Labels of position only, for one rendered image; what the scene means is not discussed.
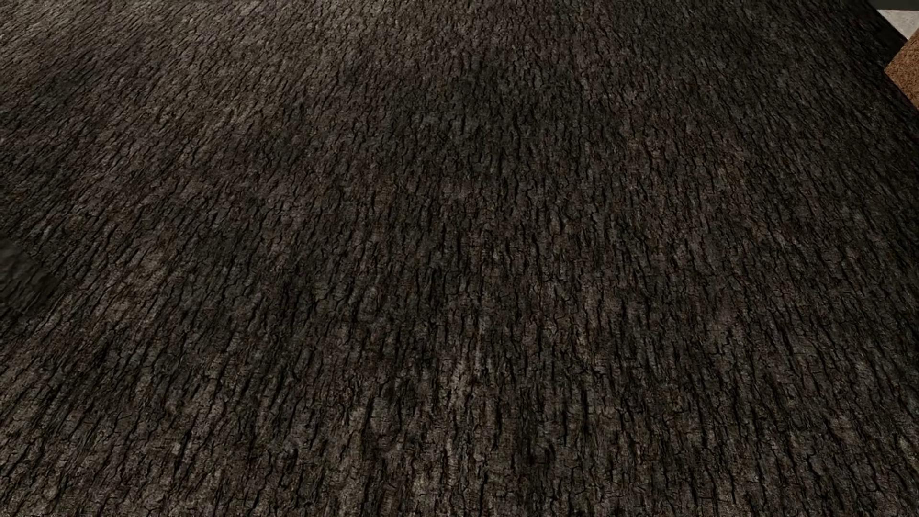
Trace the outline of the tan cork textured furniture block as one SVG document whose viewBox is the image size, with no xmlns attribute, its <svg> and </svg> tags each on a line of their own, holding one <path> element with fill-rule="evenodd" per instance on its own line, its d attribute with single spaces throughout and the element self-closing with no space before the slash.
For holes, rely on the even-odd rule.
<svg viewBox="0 0 919 517">
<path fill-rule="evenodd" d="M 913 31 L 884 72 L 919 111 L 919 29 Z"/>
</svg>

